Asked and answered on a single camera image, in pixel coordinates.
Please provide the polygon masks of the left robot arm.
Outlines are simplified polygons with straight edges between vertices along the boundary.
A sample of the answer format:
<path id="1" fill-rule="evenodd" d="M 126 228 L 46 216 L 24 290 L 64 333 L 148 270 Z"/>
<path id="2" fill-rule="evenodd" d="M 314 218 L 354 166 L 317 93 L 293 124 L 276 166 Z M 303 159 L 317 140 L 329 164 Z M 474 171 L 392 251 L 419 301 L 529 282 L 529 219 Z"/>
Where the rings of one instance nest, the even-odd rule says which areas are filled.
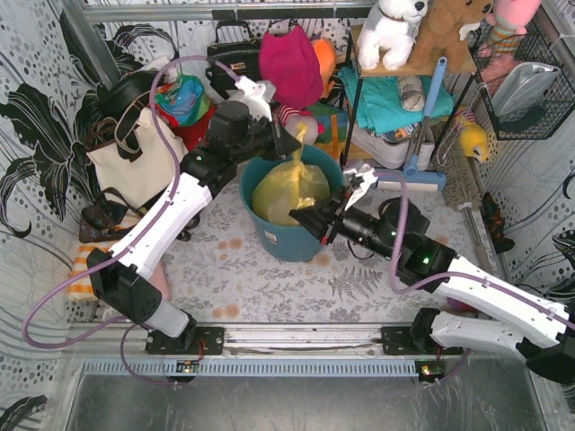
<path id="1" fill-rule="evenodd" d="M 280 160 L 299 142 L 274 121 L 266 101 L 228 100 L 211 118 L 206 141 L 180 159 L 163 195 L 109 251 L 87 258 L 96 297 L 136 325 L 171 339 L 195 337 L 190 314 L 164 299 L 150 282 L 156 265 L 187 223 L 254 157 Z"/>

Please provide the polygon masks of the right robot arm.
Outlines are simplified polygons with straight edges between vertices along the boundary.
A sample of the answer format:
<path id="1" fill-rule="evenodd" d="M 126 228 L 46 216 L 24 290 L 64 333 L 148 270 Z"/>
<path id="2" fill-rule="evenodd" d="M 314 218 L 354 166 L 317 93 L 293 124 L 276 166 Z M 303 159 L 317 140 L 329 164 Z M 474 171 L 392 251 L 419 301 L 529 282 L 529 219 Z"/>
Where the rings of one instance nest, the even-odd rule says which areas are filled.
<path id="1" fill-rule="evenodd" d="M 340 188 L 289 214 L 322 243 L 340 235 L 389 259 L 390 285 L 398 295 L 427 291 L 484 315 L 466 318 L 423 308 L 410 328 L 416 349 L 431 353 L 460 347 L 512 356 L 547 380 L 573 383 L 572 307 L 515 287 L 429 238 L 429 220 L 407 197 L 386 200 L 378 216 L 351 206 L 351 197 L 348 189 Z"/>

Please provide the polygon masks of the yellow trash bag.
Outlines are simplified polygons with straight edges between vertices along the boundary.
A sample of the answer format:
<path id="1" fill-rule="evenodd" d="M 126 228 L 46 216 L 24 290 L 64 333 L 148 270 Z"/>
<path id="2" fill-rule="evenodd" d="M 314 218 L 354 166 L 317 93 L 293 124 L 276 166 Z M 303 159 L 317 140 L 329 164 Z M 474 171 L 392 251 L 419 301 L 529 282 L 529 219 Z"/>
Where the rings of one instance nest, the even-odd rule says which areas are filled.
<path id="1" fill-rule="evenodd" d="M 301 160 L 303 149 L 292 159 L 274 167 L 252 193 L 252 211 L 271 224 L 293 227 L 299 222 L 289 215 L 292 209 L 310 207 L 330 195 L 323 171 Z"/>

